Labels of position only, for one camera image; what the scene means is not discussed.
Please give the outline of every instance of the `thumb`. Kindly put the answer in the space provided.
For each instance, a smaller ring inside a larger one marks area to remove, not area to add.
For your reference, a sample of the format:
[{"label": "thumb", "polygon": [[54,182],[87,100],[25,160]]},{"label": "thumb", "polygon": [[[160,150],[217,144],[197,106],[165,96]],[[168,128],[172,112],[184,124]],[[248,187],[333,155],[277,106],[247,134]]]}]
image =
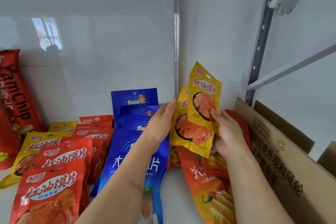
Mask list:
[{"label": "thumb", "polygon": [[166,107],[166,111],[163,114],[164,116],[167,116],[169,118],[173,117],[173,114],[175,112],[176,109],[176,105],[177,105],[177,99],[176,98],[172,98],[170,100],[170,102],[168,103],[167,107]]},{"label": "thumb", "polygon": [[216,111],[215,111],[215,109],[211,109],[210,110],[210,113],[211,113],[211,116],[212,116],[212,118],[215,120],[215,121],[217,121],[219,124],[224,124],[225,123],[225,118],[224,117],[222,117],[221,115],[219,115]]}]

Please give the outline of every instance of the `metal support bar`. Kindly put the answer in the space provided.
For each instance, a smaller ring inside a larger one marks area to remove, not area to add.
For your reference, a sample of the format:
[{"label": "metal support bar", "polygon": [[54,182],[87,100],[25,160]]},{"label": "metal support bar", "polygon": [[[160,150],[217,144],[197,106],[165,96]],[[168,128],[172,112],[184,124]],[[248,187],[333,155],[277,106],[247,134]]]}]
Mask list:
[{"label": "metal support bar", "polygon": [[[257,44],[255,46],[255,54],[254,54],[254,59],[252,62],[249,84],[257,81],[259,78],[261,63],[263,61],[266,42],[268,38],[268,33],[270,31],[271,21],[272,21],[272,16],[273,16],[273,9],[269,8],[270,2],[271,0],[267,0],[267,5],[265,6],[265,9],[263,12],[261,28],[259,30],[259,37],[257,40]],[[245,101],[250,106],[252,106],[254,93],[255,93],[255,90],[250,90],[246,92]]]},{"label": "metal support bar", "polygon": [[297,58],[290,62],[287,62],[278,69],[275,69],[271,73],[249,84],[247,86],[247,90],[248,91],[257,90],[271,82],[274,82],[275,80],[278,80],[290,73],[293,73],[296,70],[299,70],[300,68],[303,68],[317,60],[320,60],[334,52],[336,52],[336,35],[333,35],[332,37],[322,41],[315,47],[306,51],[305,52],[306,55],[304,57]]},{"label": "metal support bar", "polygon": [[179,97],[180,0],[174,0],[174,80],[175,98]]}]

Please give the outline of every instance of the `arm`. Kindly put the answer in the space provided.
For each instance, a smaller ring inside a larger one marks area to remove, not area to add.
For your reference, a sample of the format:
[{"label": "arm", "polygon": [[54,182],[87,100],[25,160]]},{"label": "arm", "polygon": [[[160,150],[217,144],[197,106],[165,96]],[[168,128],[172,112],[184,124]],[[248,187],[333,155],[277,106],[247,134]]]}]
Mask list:
[{"label": "arm", "polygon": [[237,122],[225,111],[220,116],[212,109],[211,115],[219,123],[221,137],[214,144],[226,159],[237,223],[294,224],[247,147]]},{"label": "arm", "polygon": [[176,99],[160,107],[120,167],[76,224],[138,223],[149,160],[168,135]]}]

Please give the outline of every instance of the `person's left arm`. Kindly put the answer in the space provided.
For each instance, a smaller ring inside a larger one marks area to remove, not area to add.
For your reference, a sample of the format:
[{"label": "person's left arm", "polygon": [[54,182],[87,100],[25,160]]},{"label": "person's left arm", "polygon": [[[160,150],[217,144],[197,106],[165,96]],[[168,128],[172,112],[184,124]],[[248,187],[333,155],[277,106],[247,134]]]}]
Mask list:
[{"label": "person's left arm", "polygon": [[120,167],[76,224],[139,222],[148,163],[169,133],[176,102],[173,98],[150,119]]}]

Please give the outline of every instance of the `white diagonal bar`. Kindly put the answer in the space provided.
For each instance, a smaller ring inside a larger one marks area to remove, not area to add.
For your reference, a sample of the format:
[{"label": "white diagonal bar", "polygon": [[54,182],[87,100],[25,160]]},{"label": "white diagonal bar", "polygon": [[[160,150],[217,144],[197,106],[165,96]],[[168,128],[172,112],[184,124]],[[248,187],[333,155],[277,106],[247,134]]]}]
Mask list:
[{"label": "white diagonal bar", "polygon": [[268,73],[257,81],[249,84],[247,86],[247,91],[257,90],[334,52],[336,52],[336,35],[323,40],[313,48],[305,51],[305,56],[287,62],[271,73]]}]

